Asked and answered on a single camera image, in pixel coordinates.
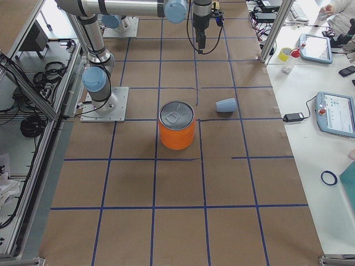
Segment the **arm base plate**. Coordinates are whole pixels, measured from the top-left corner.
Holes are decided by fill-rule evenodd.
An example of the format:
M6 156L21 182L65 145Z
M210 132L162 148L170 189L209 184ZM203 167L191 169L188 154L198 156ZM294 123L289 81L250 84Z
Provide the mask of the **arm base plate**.
M129 88L127 86L112 87L111 96L108 102L99 110L98 102L92 101L89 93L85 100L91 103L84 105L83 115L80 116L81 122L124 122L126 107L128 102Z
M126 17L117 28L105 28L103 38L105 39L123 39L136 38L138 33L139 18Z

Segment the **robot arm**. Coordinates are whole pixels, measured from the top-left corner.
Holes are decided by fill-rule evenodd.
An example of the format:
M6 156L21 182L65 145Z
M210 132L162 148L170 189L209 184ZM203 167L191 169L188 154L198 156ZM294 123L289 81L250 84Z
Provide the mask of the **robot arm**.
M98 15L137 15L166 18L180 23L187 15L187 1L56 1L67 14L74 15L88 48L90 67L84 71L82 82L91 99L93 112L111 112L118 102L111 88L113 55L103 41Z
M212 48L208 52L204 51L206 46L205 31L209 27L210 20L216 21L220 28L219 34L224 27L224 13L217 8L217 3L213 1L167 1L165 4L159 2L158 8L164 11L165 18L170 22L180 23L183 20L192 22L197 46L193 44L191 39L189 39L189 42L199 54L207 55L215 50L215 48Z

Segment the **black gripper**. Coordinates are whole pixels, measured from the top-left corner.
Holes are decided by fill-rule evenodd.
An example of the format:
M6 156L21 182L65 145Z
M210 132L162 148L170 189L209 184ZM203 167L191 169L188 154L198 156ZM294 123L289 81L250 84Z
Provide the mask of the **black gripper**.
M205 49L206 35L204 30L196 29L196 42L198 49Z

